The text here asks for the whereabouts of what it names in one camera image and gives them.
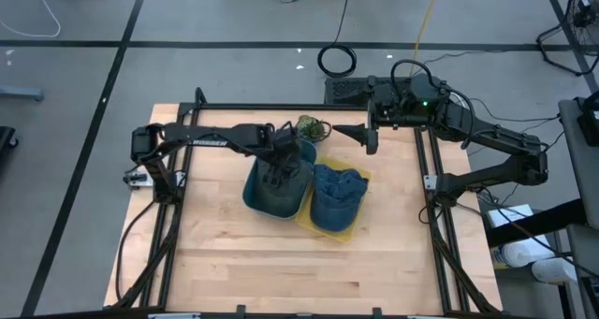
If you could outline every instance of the white object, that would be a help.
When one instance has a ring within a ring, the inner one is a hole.
[[[148,175],[148,172],[145,168],[136,169],[127,174],[127,177],[137,177],[145,175],[145,179],[142,180],[131,180],[127,183],[129,187],[152,187],[153,179]],[[185,173],[182,171],[178,171],[175,176],[177,177],[177,186],[185,185]]]
[[[516,221],[516,220],[524,218],[524,216],[522,216],[522,215],[525,215],[525,216],[533,215],[533,210],[527,204],[502,209],[502,212],[505,214],[505,216],[507,216],[507,218],[510,219],[510,221]],[[497,226],[505,225],[508,223],[507,220],[502,216],[502,214],[499,213],[497,210],[489,211],[488,216],[489,216],[489,222],[492,227],[497,227]],[[539,235],[536,237],[536,239],[540,240],[542,243],[544,243],[546,245],[549,245],[545,235]],[[532,263],[532,262],[535,262],[535,261],[541,260],[541,259],[555,257],[555,254],[552,251],[547,250],[546,248],[541,246],[539,243],[535,242],[533,239],[524,239],[524,240],[518,241],[517,243],[521,243],[522,245],[525,245],[528,248],[528,251],[530,253],[530,259],[531,259],[529,263]]]
[[[577,282],[574,266],[563,258],[550,258],[534,262],[533,275],[539,282],[544,283]]]
[[[26,36],[26,37],[45,37],[45,38],[54,38],[57,37],[61,30],[63,29],[62,26],[60,25],[60,22],[58,22],[58,20],[56,19],[56,16],[54,16],[54,13],[52,12],[52,10],[50,9],[50,6],[48,6],[48,3],[46,2],[46,0],[41,0],[41,2],[44,3],[44,6],[46,6],[46,9],[48,10],[48,13],[50,14],[50,16],[52,16],[52,19],[54,20],[54,22],[56,23],[56,33],[52,34],[52,35],[46,35],[46,34],[27,34],[24,32],[20,32],[18,30],[12,29],[11,27],[9,27],[6,23],[2,22],[2,20],[0,20],[0,24],[2,24],[2,26],[4,26],[5,28],[7,28],[9,31],[17,34],[17,35],[21,35],[21,36]]]
[[[490,250],[493,268],[520,268],[531,263],[531,252],[520,242],[507,243]]]
[[[451,94],[453,94],[453,95],[454,95],[456,98],[458,98],[458,100],[460,101],[460,105],[461,105],[463,108],[466,108],[466,109],[468,109],[468,107],[466,106],[466,103],[464,103],[463,99],[461,99],[461,97],[460,97],[459,95],[457,95],[456,93],[451,93]]]

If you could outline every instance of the wooden table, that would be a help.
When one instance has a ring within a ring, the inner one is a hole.
[[[174,122],[177,108],[155,105],[151,122]],[[365,112],[357,111],[202,110],[199,124],[280,126],[294,123],[301,114],[338,124],[365,119]],[[319,154],[373,174],[349,243],[250,210],[241,191],[254,158],[228,149],[195,148],[167,310],[234,312],[244,304],[248,312],[363,314],[380,307],[384,314],[441,314],[431,235],[417,217],[425,202],[414,132],[381,129],[379,142],[378,153],[366,155],[354,140],[333,131],[317,146]],[[441,141],[440,150],[446,172],[470,171],[458,144]],[[433,172],[430,152],[427,155]],[[151,198],[147,188],[132,193],[126,225]],[[460,203],[478,209],[473,194],[464,195]],[[146,214],[127,238],[123,292],[147,262],[156,211]],[[458,208],[453,215],[464,269],[489,302],[501,308],[480,216]],[[155,278],[161,274],[159,268]],[[458,309],[450,272],[447,281],[453,309]],[[151,304],[158,288],[154,284]],[[113,271],[105,302],[115,301]]]

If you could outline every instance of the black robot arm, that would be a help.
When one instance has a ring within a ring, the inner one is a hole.
[[[184,146],[225,147],[263,160],[271,165],[262,180],[278,184],[298,165],[300,146],[291,122],[275,131],[270,123],[241,123],[233,127],[188,126],[180,123],[150,124],[133,131],[131,160],[144,166],[154,183],[154,199],[177,203],[180,189],[176,173],[168,172],[163,159]]]
[[[463,175],[427,176],[427,186],[431,187],[435,202],[446,207],[455,206],[467,190],[478,191],[505,182],[538,185],[547,181],[547,144],[535,136],[479,120],[468,98],[426,71],[401,81],[395,81],[392,74],[391,84],[380,86],[374,86],[375,81],[370,77],[367,123],[333,125],[333,129],[366,145],[367,154],[375,154],[378,149],[380,127],[430,128],[441,140],[462,141],[464,148],[475,142],[510,154],[505,162],[494,167]],[[464,104],[452,101],[453,94]]]

